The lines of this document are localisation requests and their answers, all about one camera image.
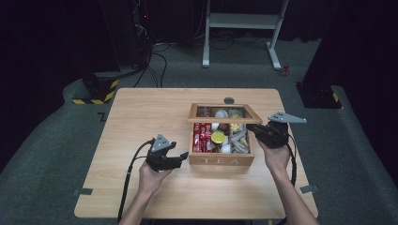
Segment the white stand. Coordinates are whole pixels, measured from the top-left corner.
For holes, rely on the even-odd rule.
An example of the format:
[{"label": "white stand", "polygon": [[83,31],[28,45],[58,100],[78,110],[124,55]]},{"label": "white stand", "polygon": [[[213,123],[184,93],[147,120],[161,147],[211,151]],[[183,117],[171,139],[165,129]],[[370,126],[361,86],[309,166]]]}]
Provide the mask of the white stand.
[{"label": "white stand", "polygon": [[281,11],[278,15],[236,14],[236,13],[210,13],[210,0],[207,0],[206,33],[203,50],[203,67],[210,66],[209,32],[210,27],[248,28],[274,30],[271,42],[267,42],[267,49],[274,69],[280,70],[278,56],[275,52],[275,43],[281,30],[284,13],[289,0],[283,0]]}]

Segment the wrist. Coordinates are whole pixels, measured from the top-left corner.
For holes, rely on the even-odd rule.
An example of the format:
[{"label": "wrist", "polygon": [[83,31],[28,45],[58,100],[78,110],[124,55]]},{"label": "wrist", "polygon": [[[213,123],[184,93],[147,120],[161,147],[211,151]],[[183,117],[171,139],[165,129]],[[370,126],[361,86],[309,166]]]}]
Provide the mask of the wrist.
[{"label": "wrist", "polygon": [[140,199],[140,201],[143,202],[148,202],[152,198],[153,194],[154,193],[151,193],[149,191],[138,189],[135,198]]},{"label": "wrist", "polygon": [[287,175],[286,170],[274,170],[271,171],[271,175],[275,182],[289,181],[289,176]]}]

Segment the wooden table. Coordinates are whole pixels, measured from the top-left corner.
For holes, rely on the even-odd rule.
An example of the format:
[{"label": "wooden table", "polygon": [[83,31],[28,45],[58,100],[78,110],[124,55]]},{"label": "wooden table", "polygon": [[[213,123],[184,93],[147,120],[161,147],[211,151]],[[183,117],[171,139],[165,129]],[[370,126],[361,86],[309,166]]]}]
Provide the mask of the wooden table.
[{"label": "wooden table", "polygon": [[[249,104],[264,124],[269,115],[284,112],[279,93],[274,89],[119,89],[85,178],[83,188],[93,191],[91,195],[80,195],[75,215],[116,218],[126,171],[136,149],[162,133],[170,142],[176,142],[176,148],[169,151],[168,157],[189,151],[191,104],[223,104],[226,97],[233,98],[236,104]],[[264,153],[257,142],[254,144],[251,167],[190,165],[188,159],[183,161],[181,168],[163,181],[144,218],[284,218]],[[140,156],[145,156],[148,148],[144,148]],[[134,163],[125,210],[137,191],[138,170],[143,161],[143,158],[137,159]],[[296,189],[317,217],[313,194],[302,194],[299,190],[309,185],[299,154],[297,164]]]}]

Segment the black curtain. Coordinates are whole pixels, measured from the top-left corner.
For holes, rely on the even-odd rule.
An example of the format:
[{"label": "black curtain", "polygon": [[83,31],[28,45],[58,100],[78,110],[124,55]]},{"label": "black curtain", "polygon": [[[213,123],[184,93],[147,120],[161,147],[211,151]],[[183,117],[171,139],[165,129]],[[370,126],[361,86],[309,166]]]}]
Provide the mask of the black curtain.
[{"label": "black curtain", "polygon": [[398,1],[341,1],[303,85],[313,90],[344,88],[364,133],[398,187],[397,39]]},{"label": "black curtain", "polygon": [[340,0],[290,0],[279,39],[303,42],[322,38]]},{"label": "black curtain", "polygon": [[62,41],[58,1],[0,2],[0,172],[26,137],[61,107],[80,78]]}]

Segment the metal bracket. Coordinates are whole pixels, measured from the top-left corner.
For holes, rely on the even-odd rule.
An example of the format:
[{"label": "metal bracket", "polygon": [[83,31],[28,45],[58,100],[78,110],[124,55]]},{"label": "metal bracket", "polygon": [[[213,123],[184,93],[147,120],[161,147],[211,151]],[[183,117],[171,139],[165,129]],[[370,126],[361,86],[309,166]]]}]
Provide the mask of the metal bracket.
[{"label": "metal bracket", "polygon": [[80,188],[80,189],[75,189],[72,193],[74,196],[79,196],[79,195],[91,195],[93,192],[92,188]]},{"label": "metal bracket", "polygon": [[301,190],[301,193],[303,193],[303,194],[308,193],[308,192],[315,193],[319,190],[318,186],[316,186],[316,185],[300,187],[299,189]]},{"label": "metal bracket", "polygon": [[167,148],[172,146],[172,143],[169,142],[161,133],[158,134],[158,137],[156,138],[155,142],[153,143],[152,146],[152,152],[157,152],[161,149]]},{"label": "metal bracket", "polygon": [[306,119],[296,117],[281,111],[278,111],[268,117],[268,120],[272,120],[279,123],[307,123]]}]

